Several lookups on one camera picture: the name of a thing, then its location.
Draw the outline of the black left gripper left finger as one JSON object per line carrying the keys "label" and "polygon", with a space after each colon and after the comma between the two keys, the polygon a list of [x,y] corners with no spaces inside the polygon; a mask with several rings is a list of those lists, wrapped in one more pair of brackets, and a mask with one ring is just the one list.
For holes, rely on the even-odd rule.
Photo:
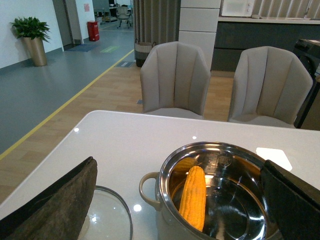
{"label": "black left gripper left finger", "polygon": [[88,157],[0,221],[2,240],[76,240],[88,213],[98,174]]}

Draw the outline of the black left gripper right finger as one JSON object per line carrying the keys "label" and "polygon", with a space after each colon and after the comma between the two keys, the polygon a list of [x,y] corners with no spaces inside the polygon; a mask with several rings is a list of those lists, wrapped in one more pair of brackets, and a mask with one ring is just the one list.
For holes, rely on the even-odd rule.
{"label": "black left gripper right finger", "polygon": [[276,163],[260,170],[269,211],[285,240],[320,238],[320,190]]}

